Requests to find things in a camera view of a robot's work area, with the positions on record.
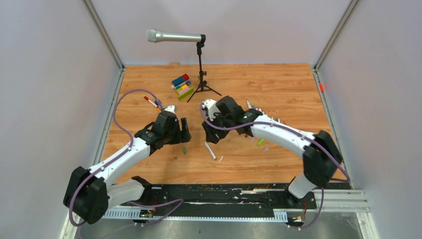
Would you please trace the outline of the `white marker dark green cap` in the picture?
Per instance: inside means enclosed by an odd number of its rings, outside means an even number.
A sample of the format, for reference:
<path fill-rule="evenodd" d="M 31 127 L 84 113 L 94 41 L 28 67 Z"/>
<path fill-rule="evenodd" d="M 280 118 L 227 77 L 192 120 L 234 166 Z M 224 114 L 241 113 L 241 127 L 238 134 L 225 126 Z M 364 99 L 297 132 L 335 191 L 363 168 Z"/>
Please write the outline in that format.
<path fill-rule="evenodd" d="M 215 155 L 215 153 L 212 150 L 212 148 L 210 147 L 210 145 L 206 141 L 204 141 L 204 144 L 205 144 L 205 147 L 208 150 L 210 156 L 213 158 L 214 161 L 216 161 L 217 160 L 217 156 Z"/>

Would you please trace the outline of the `white marker red tip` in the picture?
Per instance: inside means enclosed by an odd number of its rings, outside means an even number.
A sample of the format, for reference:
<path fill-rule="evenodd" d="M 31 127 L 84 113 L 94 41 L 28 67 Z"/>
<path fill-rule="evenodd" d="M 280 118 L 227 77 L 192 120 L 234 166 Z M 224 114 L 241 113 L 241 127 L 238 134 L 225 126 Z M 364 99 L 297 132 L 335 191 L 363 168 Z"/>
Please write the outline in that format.
<path fill-rule="evenodd" d="M 148 101 L 152 106 L 154 106 L 155 108 L 157 108 L 158 106 L 155 104 L 154 101 L 152 101 L 151 99 L 149 99 L 147 96 L 143 96 L 143 98 Z"/>

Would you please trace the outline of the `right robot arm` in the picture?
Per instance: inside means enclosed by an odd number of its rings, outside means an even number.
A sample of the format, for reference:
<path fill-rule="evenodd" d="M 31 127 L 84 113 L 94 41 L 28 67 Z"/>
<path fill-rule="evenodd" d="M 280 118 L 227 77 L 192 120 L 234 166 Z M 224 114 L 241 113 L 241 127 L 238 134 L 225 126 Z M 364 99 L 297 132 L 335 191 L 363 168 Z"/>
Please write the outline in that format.
<path fill-rule="evenodd" d="M 344 171 L 343 157 L 324 130 L 312 133 L 287 126 L 254 108 L 244 110 L 230 96 L 203 101 L 200 112 L 208 112 L 202 123 L 207 142 L 216 144 L 234 130 L 275 143 L 302 159 L 302 173 L 293 178 L 284 194 L 284 201 L 291 208 L 302 204 L 308 192 L 326 187 L 337 170 Z"/>

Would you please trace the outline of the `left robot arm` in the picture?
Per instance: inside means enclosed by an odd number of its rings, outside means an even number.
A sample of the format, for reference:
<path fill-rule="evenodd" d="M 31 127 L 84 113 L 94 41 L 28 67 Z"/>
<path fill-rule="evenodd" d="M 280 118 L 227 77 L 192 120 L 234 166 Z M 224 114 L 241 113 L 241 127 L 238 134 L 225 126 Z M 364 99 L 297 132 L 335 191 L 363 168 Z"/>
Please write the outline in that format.
<path fill-rule="evenodd" d="M 154 122 L 139 130 L 129 143 L 108 159 L 90 167 L 73 170 L 63 204 L 88 224 L 94 224 L 107 210 L 135 201 L 146 206 L 152 201 L 152 185 L 140 176 L 124 183 L 116 180 L 139 161 L 165 145 L 189 142 L 186 118 L 163 110 Z"/>

